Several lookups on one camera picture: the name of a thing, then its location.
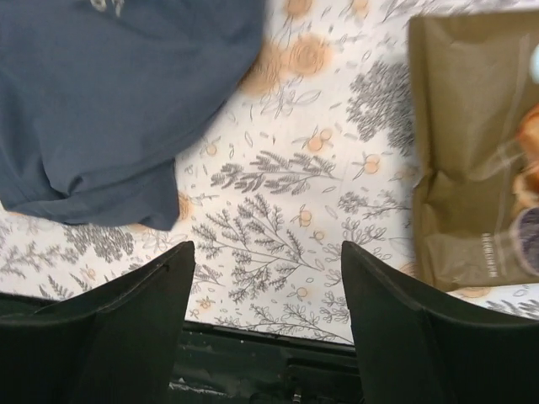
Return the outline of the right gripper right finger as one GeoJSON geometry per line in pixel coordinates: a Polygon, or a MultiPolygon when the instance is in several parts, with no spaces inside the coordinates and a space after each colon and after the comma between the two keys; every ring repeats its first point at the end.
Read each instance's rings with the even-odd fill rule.
{"type": "Polygon", "coordinates": [[[367,403],[536,403],[538,322],[457,299],[353,242],[341,253],[367,403]]]}

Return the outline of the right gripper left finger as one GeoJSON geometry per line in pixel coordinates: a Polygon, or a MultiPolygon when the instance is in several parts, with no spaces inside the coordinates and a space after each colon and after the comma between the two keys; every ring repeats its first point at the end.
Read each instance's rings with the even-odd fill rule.
{"type": "Polygon", "coordinates": [[[182,242],[66,300],[2,295],[2,402],[164,403],[194,271],[182,242]]]}

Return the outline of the navy blue printed t-shirt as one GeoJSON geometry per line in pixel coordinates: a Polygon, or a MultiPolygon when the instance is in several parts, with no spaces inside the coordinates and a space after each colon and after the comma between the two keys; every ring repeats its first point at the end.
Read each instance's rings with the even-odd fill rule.
{"type": "Polygon", "coordinates": [[[4,1],[1,203],[66,225],[179,218],[177,155],[253,65],[262,1],[4,1]]]}

